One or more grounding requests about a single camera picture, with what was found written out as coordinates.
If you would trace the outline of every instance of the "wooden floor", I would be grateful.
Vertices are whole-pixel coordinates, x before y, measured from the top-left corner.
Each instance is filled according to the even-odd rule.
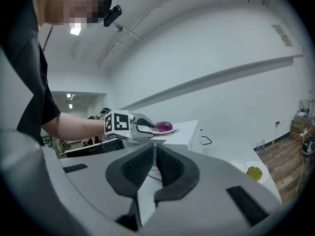
[[[285,138],[278,143],[288,144],[294,142],[290,137]],[[267,166],[269,173],[274,180],[277,189],[280,193],[283,204],[287,203],[295,197],[298,182],[301,177],[302,158],[301,145],[297,142],[280,146],[275,145],[270,150],[263,150],[258,153],[262,162]],[[301,186],[303,189],[305,182],[310,174],[310,158],[303,155],[304,168],[301,179]]]

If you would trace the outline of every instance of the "white ceiling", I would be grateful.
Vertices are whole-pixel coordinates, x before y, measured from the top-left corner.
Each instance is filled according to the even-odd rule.
[[[113,0],[112,4],[119,4],[123,11],[116,22],[142,40],[154,29],[179,15],[206,6],[234,2],[248,0]],[[39,40],[42,46],[49,28],[49,25],[44,25],[40,29]],[[116,33],[114,28],[114,25],[105,28],[102,24],[94,24],[91,28],[82,29],[76,36],[70,34],[68,26],[54,27],[45,55],[53,53],[58,56],[58,52],[68,53],[73,60],[91,62],[102,69],[111,69],[126,52],[139,43],[139,40],[125,31]]]
[[[62,112],[69,110],[69,105],[72,104],[74,110],[82,110],[92,105],[95,102],[98,94],[82,93],[82,92],[71,92],[75,94],[75,99],[67,99],[68,92],[52,92],[52,96],[55,104]]]

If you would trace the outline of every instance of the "purple object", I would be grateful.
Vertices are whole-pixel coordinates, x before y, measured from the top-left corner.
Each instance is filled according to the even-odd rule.
[[[173,129],[173,125],[169,121],[161,121],[156,123],[156,127],[153,129],[158,132],[165,132]]]

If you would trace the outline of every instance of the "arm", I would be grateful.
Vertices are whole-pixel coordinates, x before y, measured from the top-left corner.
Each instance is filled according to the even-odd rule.
[[[57,139],[75,141],[103,135],[104,121],[76,118],[66,113],[60,113],[42,125],[42,128]]]

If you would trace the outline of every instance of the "green food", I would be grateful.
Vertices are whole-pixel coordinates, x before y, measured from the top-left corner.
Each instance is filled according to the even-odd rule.
[[[258,167],[250,166],[247,170],[247,175],[251,176],[252,178],[255,178],[257,181],[261,179],[262,177],[262,171]]]

